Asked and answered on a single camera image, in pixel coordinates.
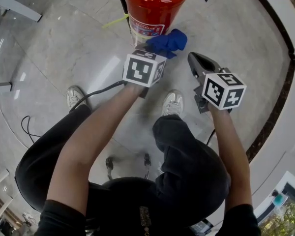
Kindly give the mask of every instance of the marble floor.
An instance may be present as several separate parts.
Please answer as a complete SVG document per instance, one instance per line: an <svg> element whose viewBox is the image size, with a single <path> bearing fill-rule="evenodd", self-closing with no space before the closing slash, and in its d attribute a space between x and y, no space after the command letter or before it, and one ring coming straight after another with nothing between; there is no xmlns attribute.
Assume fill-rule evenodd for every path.
<svg viewBox="0 0 295 236"><path fill-rule="evenodd" d="M119 0L17 1L43 16L38 23L12 11L0 18L0 82L13 83L12 92L0 95L0 170L10 171L0 184L0 197L14 197L9 207L18 216L26 212L38 220L39 213L27 205L14 182L16 166L31 146L20 126L22 118L30 115L30 131L43 135L68 113L65 92L69 86L91 92L120 80L123 61L133 46L126 21L102 29L103 24L122 17ZM247 83L241 106L232 112L246 149L271 113L289 57L278 29L258 0L186 0L172 28L188 36L185 50L168 61L162 81L145 100L138 99L122 120L96 160L90 181L107 180L108 155L118 160L113 177L142 177L145 152L151 155L151 179L160 174L163 155L151 128L171 89L183 93L183 119L194 136L207 141L214 127L211 116L200 115L194 102L193 89L198 84L187 62L189 52L211 57ZM118 90L94 96L90 104L95 108ZM210 145L218 152L215 137Z"/></svg>

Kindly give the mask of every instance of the black pants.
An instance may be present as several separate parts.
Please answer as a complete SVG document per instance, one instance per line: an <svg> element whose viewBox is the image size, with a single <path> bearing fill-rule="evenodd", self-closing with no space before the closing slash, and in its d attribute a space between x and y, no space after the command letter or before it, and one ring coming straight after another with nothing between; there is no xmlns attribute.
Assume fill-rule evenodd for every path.
<svg viewBox="0 0 295 236"><path fill-rule="evenodd" d="M69 113L19 163L15 180L24 199L37 211L43 210L62 147L90 114L86 105ZM89 183L87 227L96 223L96 217L113 213L118 204L147 206L154 221L183 227L203 220L222 204L230 183L219 156L196 140L178 116L159 118L153 133L164 152L164 173L156 183L138 177L117 178L103 185Z"/></svg>

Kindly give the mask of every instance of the white sneaker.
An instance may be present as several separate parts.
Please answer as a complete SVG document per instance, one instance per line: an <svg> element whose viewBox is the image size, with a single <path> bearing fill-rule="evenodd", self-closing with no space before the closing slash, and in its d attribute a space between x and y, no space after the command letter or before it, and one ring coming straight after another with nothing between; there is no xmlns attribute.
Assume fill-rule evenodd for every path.
<svg viewBox="0 0 295 236"><path fill-rule="evenodd" d="M181 92L172 90L166 96L163 102L162 116L178 115L181 116L183 111L183 100Z"/></svg>
<svg viewBox="0 0 295 236"><path fill-rule="evenodd" d="M69 89L67 90L67 104L69 109L71 110L75 106L75 104L77 104L78 101L81 100L83 97L84 94L77 86L69 87ZM82 101L80 105L81 104L87 105L86 100Z"/></svg>

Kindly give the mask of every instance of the black shirt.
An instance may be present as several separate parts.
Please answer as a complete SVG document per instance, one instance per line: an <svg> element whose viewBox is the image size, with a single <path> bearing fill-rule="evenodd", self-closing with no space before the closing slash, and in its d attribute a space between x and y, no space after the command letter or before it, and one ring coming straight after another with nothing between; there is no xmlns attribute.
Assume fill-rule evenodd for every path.
<svg viewBox="0 0 295 236"><path fill-rule="evenodd" d="M40 222L36 236L53 235L75 235L85 236L85 217L78 211L56 201L47 200L44 210L40 216ZM128 223L118 223L112 214L110 226L100 227L96 235L135 235L144 236L144 228L141 226L140 219L129 221ZM164 235L193 235L189 229L175 228L154 228L153 221L149 231L150 236ZM253 213L251 205L240 205L226 212L223 226L217 236L260 236L261 231L258 227L257 219Z"/></svg>

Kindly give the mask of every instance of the forearm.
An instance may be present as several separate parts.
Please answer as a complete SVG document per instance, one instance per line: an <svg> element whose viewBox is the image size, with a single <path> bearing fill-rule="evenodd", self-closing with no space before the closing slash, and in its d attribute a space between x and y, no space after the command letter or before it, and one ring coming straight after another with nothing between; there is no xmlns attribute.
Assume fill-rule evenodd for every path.
<svg viewBox="0 0 295 236"><path fill-rule="evenodd" d="M219 155L231 176L231 188L225 202L225 212L242 204L252 204L250 169L229 113L211 111L217 135Z"/></svg>
<svg viewBox="0 0 295 236"><path fill-rule="evenodd" d="M89 171L142 89L128 84L77 128L61 150L49 185L48 200L86 214Z"/></svg>
<svg viewBox="0 0 295 236"><path fill-rule="evenodd" d="M62 160L64 156L70 158L71 161L91 168L142 89L141 86L128 84L113 98L99 107L73 133L63 147L59 160Z"/></svg>
<svg viewBox="0 0 295 236"><path fill-rule="evenodd" d="M231 175L232 181L249 178L249 163L245 150L233 125L230 114L224 111L212 112L219 155Z"/></svg>

